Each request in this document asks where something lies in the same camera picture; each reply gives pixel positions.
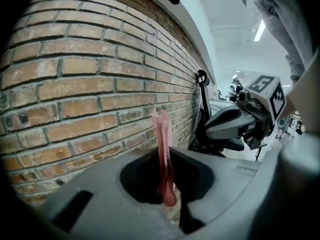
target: brick wall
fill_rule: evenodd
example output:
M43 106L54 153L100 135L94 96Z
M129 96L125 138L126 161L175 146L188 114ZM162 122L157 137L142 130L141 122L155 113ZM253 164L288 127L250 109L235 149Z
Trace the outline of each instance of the brick wall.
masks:
M0 154L28 204L96 162L157 146L154 107L169 111L175 146L195 137L195 74L207 69L151 0L33 0L7 46Z

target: wire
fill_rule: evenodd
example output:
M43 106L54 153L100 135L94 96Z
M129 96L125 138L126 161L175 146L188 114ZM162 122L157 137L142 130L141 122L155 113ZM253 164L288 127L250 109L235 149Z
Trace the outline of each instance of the wire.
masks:
M257 151L257 153L255 154L255 161L256 161L256 162L258 161L258 158L259 158L261 149L262 149L262 147L260 147L259 150Z

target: fluorescent light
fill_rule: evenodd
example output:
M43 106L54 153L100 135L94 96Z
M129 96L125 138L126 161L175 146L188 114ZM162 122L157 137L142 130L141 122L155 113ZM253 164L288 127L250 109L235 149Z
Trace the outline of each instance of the fluorescent light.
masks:
M256 32L255 34L255 38L254 38L254 41L255 42L258 42L263 34L263 32L265 31L265 28L266 28L266 25L264 23L264 20L262 19L261 20L261 23L260 23L260 26L258 28L258 31Z

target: pink robot tongue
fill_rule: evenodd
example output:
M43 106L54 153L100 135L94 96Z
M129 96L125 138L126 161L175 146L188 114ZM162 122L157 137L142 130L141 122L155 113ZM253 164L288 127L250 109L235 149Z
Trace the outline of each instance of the pink robot tongue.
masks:
M151 113L156 136L158 139L158 153L160 161L160 182L158 193L162 195L162 202L172 207L177 203L177 197L174 192L174 168L170 160L169 147L172 146L172 126L169 115L161 110L160 115L154 109Z

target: white ceiling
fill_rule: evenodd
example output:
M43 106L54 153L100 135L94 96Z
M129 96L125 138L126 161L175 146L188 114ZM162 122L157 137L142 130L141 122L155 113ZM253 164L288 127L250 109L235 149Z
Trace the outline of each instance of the white ceiling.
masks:
M261 73L280 77L283 85L291 83L287 53L270 32L266 29L260 41L254 42L262 19L254 0L247 0L247 6L242 0L200 1L214 37L215 71L223 76L221 83L230 84L232 76L238 74L246 85Z

